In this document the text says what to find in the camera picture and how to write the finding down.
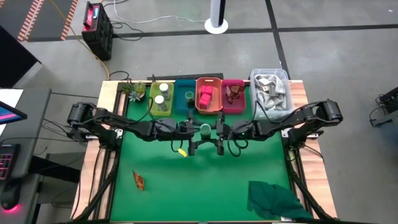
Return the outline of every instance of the plastic container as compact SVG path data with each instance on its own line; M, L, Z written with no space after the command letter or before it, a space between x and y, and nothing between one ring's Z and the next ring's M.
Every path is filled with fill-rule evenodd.
M162 93L160 92L159 86L162 83L166 83L169 85L169 98L166 99L166 105L168 110L167 111L161 111L159 107L155 104L152 105L152 108L150 109L150 113L154 116L170 116L172 113L172 105L173 105L173 97L174 97L174 84L171 82L153 82L152 85L150 86L150 92L149 96L152 97L152 99L155 99L157 95L161 95Z
M243 80L223 80L221 83L221 102L223 105L223 111L226 114L241 114L246 109L246 97L244 91L239 95L238 98L234 99L232 103L228 102L226 96L226 88L230 85L244 86Z
M200 87L203 85L208 85L213 87L213 94L211 96L210 105L207 109L201 109L199 107L200 100ZM197 80L197 90L195 97L195 106L199 113L201 114L217 114L223 105L221 104L221 80L219 78L203 77Z
M282 116L285 116L287 114L290 114L293 109L294 109L294 104L292 100L292 91L290 90L290 84L289 84L289 79L287 77L287 73L283 69L254 69L250 73L250 92L251 92L251 106L252 106L252 111L254 113L254 107L257 106L256 114L254 115L255 119L267 119L264 113L262 112L261 108L256 105L256 100L257 100L257 93L256 93L256 86L254 82L254 76L258 74L263 74L263 75L276 75L278 76L281 80L282 83L284 84L285 87L285 97L286 97L286 110L283 111L276 111L276 110L267 110L266 113L270 119L277 119Z
M195 106L193 108L188 108L187 101L185 99L185 94L187 92L192 92L195 94L196 88L195 80L176 80L174 83L175 86L175 100L174 100L174 111L176 113L186 114L190 110L195 110Z

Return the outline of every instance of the wooden table frame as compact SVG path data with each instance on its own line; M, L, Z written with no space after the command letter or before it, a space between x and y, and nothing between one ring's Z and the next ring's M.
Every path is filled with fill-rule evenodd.
M132 82L144 82L150 85L152 81L132 81ZM173 80L167 80L162 82L174 82ZM118 90L119 83L122 81L104 81L101 87L101 92L99 94L97 107L106 108L109 111L113 111L119 115L125 115L127 109L127 96ZM301 80L291 80L290 88L292 90L293 102L295 108L303 106L308 103L307 95L305 93L303 81ZM319 144L317 140L307 140L306 145L318 150L320 152ZM336 217L335 206L330 192L330 187L328 179L326 176L325 167L323 165L322 158L313 152L301 150L298 152L299 157L293 162L294 169L298 172L300 177L303 179L304 184L307 186L309 192L313 195L315 200L322 206L324 211L329 215ZM99 149L98 140L92 140L88 143L86 149L85 160L81 170L81 180L80 187L77 189L75 203L73 205L72 211L76 214L74 217L79 216L84 208L88 205L89 200L93 198L95 193L110 172L114 158L116 156L115 152L110 152L105 149ZM89 217L91 219L104 219L110 217L111 204L113 201L114 181L105 191L102 196L100 205L95 208L94 212ZM293 187L297 197L300 199L302 204L307 208L303 195L299 189Z

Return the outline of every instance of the red light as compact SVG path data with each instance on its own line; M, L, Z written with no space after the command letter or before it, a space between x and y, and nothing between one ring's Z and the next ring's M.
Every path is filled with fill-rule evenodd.
M5 210L3 209L5 214L15 214L18 212L18 210L21 208L21 205L16 205L14 208L9 209L9 210Z

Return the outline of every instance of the magenta bin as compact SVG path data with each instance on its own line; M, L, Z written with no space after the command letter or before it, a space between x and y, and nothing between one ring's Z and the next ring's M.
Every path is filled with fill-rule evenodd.
M226 114L241 114L246 109L245 91L241 93L239 98L234 99L233 103L228 103L226 96L226 87L230 85L244 86L243 80L223 80L221 83L221 104Z

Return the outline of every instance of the white pole base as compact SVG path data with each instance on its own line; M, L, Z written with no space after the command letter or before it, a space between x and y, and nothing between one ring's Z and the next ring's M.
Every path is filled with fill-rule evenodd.
M211 21L210 19L206 20L205 22L205 29L207 30L207 32L211 33L211 34L222 34L224 33L227 29L228 29L228 23L227 21L224 19L223 24L219 27L213 27L211 25Z

